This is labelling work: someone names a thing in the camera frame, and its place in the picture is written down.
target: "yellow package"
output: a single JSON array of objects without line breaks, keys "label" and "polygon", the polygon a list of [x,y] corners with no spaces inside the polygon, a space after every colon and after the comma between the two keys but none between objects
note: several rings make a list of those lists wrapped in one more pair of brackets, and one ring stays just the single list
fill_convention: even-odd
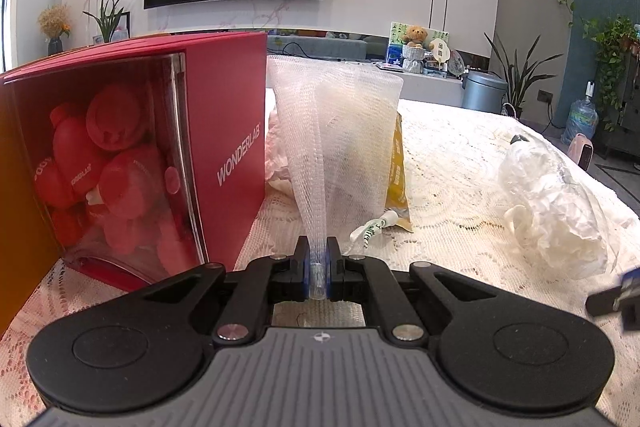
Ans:
[{"label": "yellow package", "polygon": [[394,130],[394,149],[391,153],[389,169],[389,186],[386,190],[385,210],[393,210],[398,214],[398,227],[413,232],[409,217],[409,203],[406,200],[406,184],[404,183],[404,151],[402,150],[402,117],[396,115]]}]

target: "blue-gray trash bin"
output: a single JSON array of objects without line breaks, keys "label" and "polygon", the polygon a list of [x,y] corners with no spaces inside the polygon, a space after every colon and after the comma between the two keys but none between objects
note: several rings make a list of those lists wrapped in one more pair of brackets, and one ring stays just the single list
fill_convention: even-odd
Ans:
[{"label": "blue-gray trash bin", "polygon": [[469,71],[462,78],[462,87],[465,90],[462,107],[500,114],[502,99],[507,92],[507,83],[503,79],[493,73]]}]

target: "mesh bag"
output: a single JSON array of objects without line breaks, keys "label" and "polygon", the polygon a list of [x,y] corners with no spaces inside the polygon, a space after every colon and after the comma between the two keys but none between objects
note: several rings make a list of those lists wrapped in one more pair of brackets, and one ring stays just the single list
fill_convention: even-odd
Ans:
[{"label": "mesh bag", "polygon": [[269,57],[289,174],[311,250],[309,295],[326,295],[328,235],[384,212],[402,80],[370,66]]}]

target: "brown stuffed bear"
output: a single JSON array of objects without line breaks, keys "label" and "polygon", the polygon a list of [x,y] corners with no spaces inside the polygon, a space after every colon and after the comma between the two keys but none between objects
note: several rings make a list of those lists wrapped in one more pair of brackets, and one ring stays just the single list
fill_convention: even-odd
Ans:
[{"label": "brown stuffed bear", "polygon": [[424,39],[427,38],[427,30],[422,26],[409,26],[404,33],[402,40],[407,46],[412,48],[421,48]]}]

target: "lace tablecloth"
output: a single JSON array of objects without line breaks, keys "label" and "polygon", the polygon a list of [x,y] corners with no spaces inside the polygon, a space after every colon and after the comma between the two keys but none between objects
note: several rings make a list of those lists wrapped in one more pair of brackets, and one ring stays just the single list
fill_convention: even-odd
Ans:
[{"label": "lace tablecloth", "polygon": [[[385,229],[375,253],[392,269],[408,269],[417,260],[432,261],[474,279],[584,315],[593,291],[618,283],[620,273],[636,267],[640,224],[620,230],[621,248],[613,273],[586,280],[566,280],[532,266],[502,227],[506,198],[497,168],[514,134],[535,134],[513,119],[482,112],[401,100],[407,194],[415,233]],[[602,204],[621,214],[628,208],[608,188],[570,165],[575,178]],[[303,233],[292,200],[268,188],[238,259],[242,269],[270,253],[290,253]],[[15,317],[0,343],[0,425],[20,427],[43,409],[28,377],[24,356],[33,335],[64,314],[119,295],[117,290],[58,263]],[[278,325],[362,325],[359,307],[348,303],[287,303],[276,307]],[[616,365],[598,403],[617,425],[640,425],[640,335],[622,335],[617,318],[602,320],[616,350]]]}]

